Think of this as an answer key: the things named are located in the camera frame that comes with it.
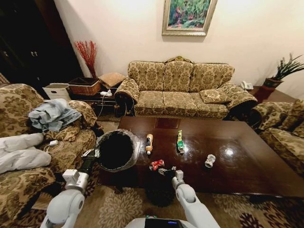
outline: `picture frame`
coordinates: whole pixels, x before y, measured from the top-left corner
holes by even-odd
[[[165,0],[162,35],[206,36],[218,0]]]

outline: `wooden coffee table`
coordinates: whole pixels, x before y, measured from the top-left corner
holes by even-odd
[[[198,192],[304,198],[304,180],[245,122],[123,117],[118,128],[141,140],[139,158],[125,171],[100,171],[98,184],[172,189],[170,180],[149,170],[152,161],[163,159],[165,168],[183,170],[185,182]],[[186,145],[183,155],[176,150],[178,130]],[[150,157],[145,151],[149,133]],[[208,154],[216,156],[211,169],[204,165]]]

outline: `sofa armrest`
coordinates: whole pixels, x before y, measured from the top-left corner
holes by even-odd
[[[139,98],[139,88],[137,83],[132,78],[126,78],[117,88],[114,97],[119,100],[122,97],[131,98],[136,104]]]
[[[82,114],[81,125],[84,128],[91,128],[96,124],[97,117],[91,106],[84,101],[69,101],[71,108],[76,109]]]
[[[259,130],[280,125],[292,106],[289,102],[265,102],[255,106],[249,116],[249,125]]]
[[[220,88],[232,99],[226,105],[229,110],[240,104],[252,108],[257,103],[257,99],[254,96],[232,82],[226,82]]]

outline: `potted plant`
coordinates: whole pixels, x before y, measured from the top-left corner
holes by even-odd
[[[296,59],[301,56],[302,55],[293,58],[293,54],[290,53],[288,62],[285,62],[285,58],[283,57],[277,66],[277,74],[273,77],[266,78],[262,87],[267,90],[275,90],[283,82],[282,79],[284,77],[294,72],[304,70],[304,63],[296,61]]]

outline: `trash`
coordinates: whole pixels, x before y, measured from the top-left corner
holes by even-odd
[[[207,168],[212,168],[214,162],[215,162],[215,156],[213,154],[209,154],[207,156],[207,160],[205,161],[205,166]]]
[[[156,171],[159,166],[164,166],[164,165],[165,165],[165,162],[163,160],[153,161],[153,162],[151,162],[149,169],[151,171]]]
[[[153,135],[152,134],[148,134],[147,135],[147,143],[146,143],[146,151],[147,151],[147,155],[151,154],[151,151],[153,149],[152,147],[152,142],[153,142]]]
[[[183,140],[181,139],[181,131],[179,131],[178,137],[177,137],[177,149],[179,150],[180,153],[184,153],[185,152],[185,145]]]

